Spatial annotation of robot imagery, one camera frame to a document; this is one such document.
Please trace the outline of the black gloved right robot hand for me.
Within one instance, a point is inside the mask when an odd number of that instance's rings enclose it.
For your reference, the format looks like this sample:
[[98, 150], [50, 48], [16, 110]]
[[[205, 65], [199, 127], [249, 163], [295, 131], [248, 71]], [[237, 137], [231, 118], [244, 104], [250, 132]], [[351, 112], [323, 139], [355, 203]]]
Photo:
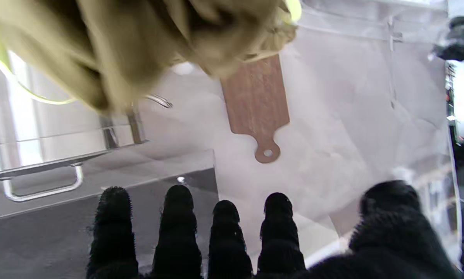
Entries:
[[[402, 180], [379, 183], [359, 205], [361, 222], [349, 252], [308, 268], [300, 249], [293, 207], [283, 193], [270, 194], [260, 228], [261, 252], [253, 272], [235, 205], [219, 201], [212, 212], [209, 279], [459, 279], [415, 189]], [[193, 197], [184, 185], [168, 189], [152, 270], [139, 272], [131, 199], [110, 187], [99, 200], [87, 279], [201, 279], [202, 255], [196, 241]]]

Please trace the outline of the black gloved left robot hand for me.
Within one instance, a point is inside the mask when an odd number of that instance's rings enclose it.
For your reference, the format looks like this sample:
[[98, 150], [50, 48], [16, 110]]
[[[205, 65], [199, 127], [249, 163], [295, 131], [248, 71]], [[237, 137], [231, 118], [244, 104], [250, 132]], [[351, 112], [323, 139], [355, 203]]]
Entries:
[[453, 17], [431, 50], [432, 58], [464, 61], [464, 16]]

